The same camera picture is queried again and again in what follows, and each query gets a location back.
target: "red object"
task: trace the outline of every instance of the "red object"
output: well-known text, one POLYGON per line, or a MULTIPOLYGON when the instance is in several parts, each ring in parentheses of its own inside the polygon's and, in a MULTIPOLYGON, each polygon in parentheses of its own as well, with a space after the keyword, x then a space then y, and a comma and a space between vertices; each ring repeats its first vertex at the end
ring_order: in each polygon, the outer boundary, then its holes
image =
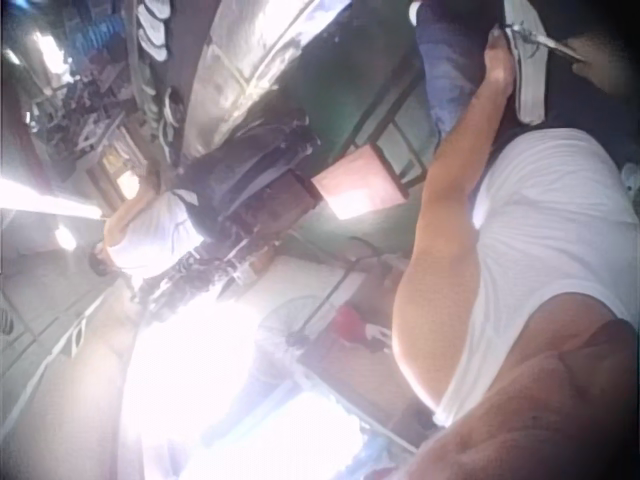
POLYGON ((360 314, 349 305, 342 305, 331 321, 331 330, 347 343, 365 344, 367 324, 360 314))

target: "scissors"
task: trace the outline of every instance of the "scissors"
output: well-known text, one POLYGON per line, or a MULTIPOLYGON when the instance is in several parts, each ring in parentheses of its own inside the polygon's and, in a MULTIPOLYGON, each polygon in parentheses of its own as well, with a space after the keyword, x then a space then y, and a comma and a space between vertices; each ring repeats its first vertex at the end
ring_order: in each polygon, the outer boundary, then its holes
POLYGON ((556 52, 557 54, 568 58, 572 62, 586 62, 587 60, 578 55, 578 53, 572 49, 563 45, 560 42, 555 41, 552 38, 547 37, 546 35, 541 35, 536 32, 532 32, 528 28, 522 25, 505 25, 505 29, 511 30, 514 33, 517 33, 522 40, 528 43, 535 43, 536 45, 541 45, 549 50, 556 52))

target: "white cloth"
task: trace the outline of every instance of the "white cloth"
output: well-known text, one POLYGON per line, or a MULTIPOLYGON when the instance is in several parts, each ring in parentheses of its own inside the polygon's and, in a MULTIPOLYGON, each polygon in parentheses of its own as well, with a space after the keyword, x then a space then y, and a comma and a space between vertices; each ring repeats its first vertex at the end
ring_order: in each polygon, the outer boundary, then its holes
MULTIPOLYGON (((185 200, 196 202, 191 192, 179 190, 185 200)), ((202 243, 182 201, 171 192, 158 196, 127 227, 124 239, 109 247, 120 270, 136 278, 151 278, 173 266, 202 243)))
POLYGON ((448 426, 491 386, 529 317, 561 293, 590 295, 636 328, 640 233, 620 174, 578 130, 511 143, 478 194, 480 286, 460 363, 434 420, 448 426))

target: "hand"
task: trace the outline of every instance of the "hand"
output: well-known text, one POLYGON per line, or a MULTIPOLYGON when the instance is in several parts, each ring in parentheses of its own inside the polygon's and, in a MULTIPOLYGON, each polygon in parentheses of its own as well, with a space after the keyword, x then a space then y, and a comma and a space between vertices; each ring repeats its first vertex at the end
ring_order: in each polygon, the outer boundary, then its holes
POLYGON ((625 97, 633 94, 637 84, 634 66, 621 45, 596 33, 570 38, 567 44, 586 62, 573 64, 573 71, 609 95, 625 97))
POLYGON ((487 70, 485 82, 498 87, 507 96, 511 95, 516 78, 516 64, 509 43, 498 26, 489 33, 484 63, 487 70))

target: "black pants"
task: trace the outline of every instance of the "black pants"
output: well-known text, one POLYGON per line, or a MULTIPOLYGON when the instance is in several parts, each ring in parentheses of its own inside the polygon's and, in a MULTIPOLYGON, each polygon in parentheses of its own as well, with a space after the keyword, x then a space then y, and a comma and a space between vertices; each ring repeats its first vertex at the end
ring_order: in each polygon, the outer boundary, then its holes
POLYGON ((197 206, 187 205, 196 230, 212 241, 235 238, 226 232, 232 225, 225 219, 254 193, 294 168, 316 143, 309 127, 285 116, 262 120, 193 161, 176 189, 198 197, 197 206))

